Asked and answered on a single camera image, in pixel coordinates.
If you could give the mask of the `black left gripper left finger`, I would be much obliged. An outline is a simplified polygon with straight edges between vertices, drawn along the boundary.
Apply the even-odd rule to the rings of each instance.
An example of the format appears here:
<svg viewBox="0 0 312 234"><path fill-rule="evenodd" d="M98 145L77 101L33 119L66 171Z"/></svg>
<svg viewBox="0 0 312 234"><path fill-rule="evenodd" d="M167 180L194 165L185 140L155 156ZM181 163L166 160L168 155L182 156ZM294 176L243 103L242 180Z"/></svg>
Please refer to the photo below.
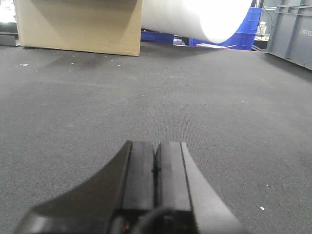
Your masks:
<svg viewBox="0 0 312 234"><path fill-rule="evenodd" d="M123 217L154 207L154 151L151 143L126 141L95 175L28 211L17 234L107 234Z"/></svg>

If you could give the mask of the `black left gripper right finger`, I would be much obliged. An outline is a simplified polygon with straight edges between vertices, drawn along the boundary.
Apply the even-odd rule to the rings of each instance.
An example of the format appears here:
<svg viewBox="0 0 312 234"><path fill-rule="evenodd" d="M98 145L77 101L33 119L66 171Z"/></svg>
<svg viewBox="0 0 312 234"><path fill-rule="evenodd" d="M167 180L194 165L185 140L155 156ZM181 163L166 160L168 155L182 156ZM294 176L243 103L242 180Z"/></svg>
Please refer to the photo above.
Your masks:
<svg viewBox="0 0 312 234"><path fill-rule="evenodd" d="M160 143L155 157L156 207L138 234L247 234L197 168L184 142Z"/></svg>

